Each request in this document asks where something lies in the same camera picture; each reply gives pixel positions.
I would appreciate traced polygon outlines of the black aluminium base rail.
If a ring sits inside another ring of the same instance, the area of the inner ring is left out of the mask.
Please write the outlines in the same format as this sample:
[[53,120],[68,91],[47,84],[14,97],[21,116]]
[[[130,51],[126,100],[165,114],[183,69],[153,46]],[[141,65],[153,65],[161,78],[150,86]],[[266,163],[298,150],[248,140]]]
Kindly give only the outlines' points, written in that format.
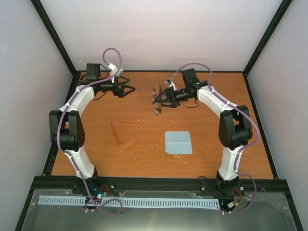
[[[202,196],[229,197],[234,186],[219,192],[215,179],[168,179],[168,178],[121,178],[97,177],[87,179],[90,193],[94,195],[107,187],[111,195],[125,191],[168,191],[190,192]],[[36,189],[69,189],[74,194],[86,195],[82,179],[73,176],[36,176],[33,179],[30,191]]]

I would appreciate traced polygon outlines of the black right frame post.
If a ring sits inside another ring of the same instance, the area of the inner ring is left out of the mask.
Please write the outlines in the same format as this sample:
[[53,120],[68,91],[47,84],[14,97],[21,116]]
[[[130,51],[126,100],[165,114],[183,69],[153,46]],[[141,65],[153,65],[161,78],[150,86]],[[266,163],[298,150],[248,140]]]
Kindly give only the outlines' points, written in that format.
[[291,5],[292,0],[282,0],[276,13],[274,14],[272,20],[270,21],[267,29],[265,30],[262,38],[260,39],[258,45],[256,46],[252,56],[250,57],[247,65],[243,70],[244,77],[248,77],[250,71],[256,64],[258,58],[260,57],[262,51],[264,50],[265,46],[269,42],[271,36],[273,35],[274,31],[276,30],[277,26],[279,25],[280,21],[282,20],[283,16],[287,12],[289,6]]

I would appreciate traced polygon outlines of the light blue cleaning cloth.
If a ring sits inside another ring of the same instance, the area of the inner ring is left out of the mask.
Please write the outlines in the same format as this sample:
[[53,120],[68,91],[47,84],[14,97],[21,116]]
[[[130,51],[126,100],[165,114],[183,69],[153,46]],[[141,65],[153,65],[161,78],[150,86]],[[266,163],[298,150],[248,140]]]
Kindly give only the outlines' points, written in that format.
[[193,153],[188,131],[166,131],[165,152],[172,155],[191,155]]

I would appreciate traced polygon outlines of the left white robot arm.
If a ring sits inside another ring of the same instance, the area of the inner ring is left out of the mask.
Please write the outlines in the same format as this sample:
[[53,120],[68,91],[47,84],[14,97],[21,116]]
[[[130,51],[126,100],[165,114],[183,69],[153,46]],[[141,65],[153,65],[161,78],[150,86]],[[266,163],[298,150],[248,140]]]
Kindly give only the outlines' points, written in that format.
[[81,115],[98,92],[112,92],[123,98],[135,91],[128,85],[129,79],[122,75],[123,70],[109,63],[110,76],[101,78],[100,64],[87,64],[85,79],[80,80],[69,100],[58,110],[49,113],[49,128],[52,144],[63,152],[76,171],[76,176],[83,179],[83,188],[88,193],[96,193],[100,181],[95,166],[86,153],[85,131]]

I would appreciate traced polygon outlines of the black left frame post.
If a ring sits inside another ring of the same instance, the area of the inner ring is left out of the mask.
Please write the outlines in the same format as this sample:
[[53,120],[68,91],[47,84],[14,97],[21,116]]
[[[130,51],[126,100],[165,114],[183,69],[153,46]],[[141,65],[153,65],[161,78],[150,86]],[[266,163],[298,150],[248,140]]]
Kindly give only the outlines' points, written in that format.
[[76,74],[77,70],[74,67],[56,29],[54,28],[43,4],[40,0],[31,0],[32,5],[34,6],[37,14],[39,15],[42,23],[44,24],[45,28],[47,29],[53,43],[55,44],[56,48],[58,49],[62,59],[64,60],[67,68],[69,69],[72,75]]

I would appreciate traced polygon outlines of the brown fabric sunglasses pouch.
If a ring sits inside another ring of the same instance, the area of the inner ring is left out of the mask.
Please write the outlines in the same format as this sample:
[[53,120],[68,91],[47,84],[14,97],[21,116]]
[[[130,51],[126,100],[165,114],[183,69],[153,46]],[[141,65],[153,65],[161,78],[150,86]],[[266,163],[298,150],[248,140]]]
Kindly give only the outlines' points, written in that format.
[[161,115],[162,111],[162,103],[158,102],[159,95],[162,93],[162,87],[160,83],[157,83],[153,88],[153,96],[152,96],[152,110],[156,116]]

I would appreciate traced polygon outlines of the black frame post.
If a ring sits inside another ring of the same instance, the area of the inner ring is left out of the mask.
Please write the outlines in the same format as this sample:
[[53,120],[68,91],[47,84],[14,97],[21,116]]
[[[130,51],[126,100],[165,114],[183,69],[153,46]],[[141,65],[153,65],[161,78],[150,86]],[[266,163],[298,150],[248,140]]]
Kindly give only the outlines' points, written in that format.
[[276,13],[274,14],[272,20],[270,21],[267,29],[265,30],[262,38],[260,39],[258,45],[256,46],[252,56],[250,57],[247,65],[243,70],[244,77],[248,77],[250,71],[256,64],[258,58],[260,57],[262,51],[264,50],[265,46],[269,42],[271,36],[273,35],[274,31],[276,30],[277,26],[279,25],[280,21],[282,20],[283,16],[287,12],[289,6],[291,5],[292,0],[282,0]]
[[74,67],[56,29],[54,28],[43,4],[40,0],[31,0],[32,5],[34,6],[37,14],[39,15],[42,23],[44,24],[45,28],[47,29],[53,43],[55,44],[56,48],[58,49],[62,59],[64,60],[67,68],[69,69],[72,75],[76,74],[77,70]]

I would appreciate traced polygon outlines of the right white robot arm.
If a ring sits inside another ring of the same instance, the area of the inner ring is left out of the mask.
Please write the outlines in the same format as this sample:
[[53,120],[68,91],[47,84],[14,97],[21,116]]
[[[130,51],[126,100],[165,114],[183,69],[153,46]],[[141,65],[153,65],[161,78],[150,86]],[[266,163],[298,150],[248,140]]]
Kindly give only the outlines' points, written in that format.
[[218,138],[223,146],[222,162],[216,176],[216,190],[228,194],[239,183],[239,163],[243,148],[253,136],[252,120],[245,105],[229,102],[218,93],[209,81],[201,81],[191,68],[182,72],[184,88],[177,89],[171,79],[167,88],[159,83],[153,89],[152,105],[156,115],[163,107],[176,108],[189,99],[198,100],[209,107],[219,118]]

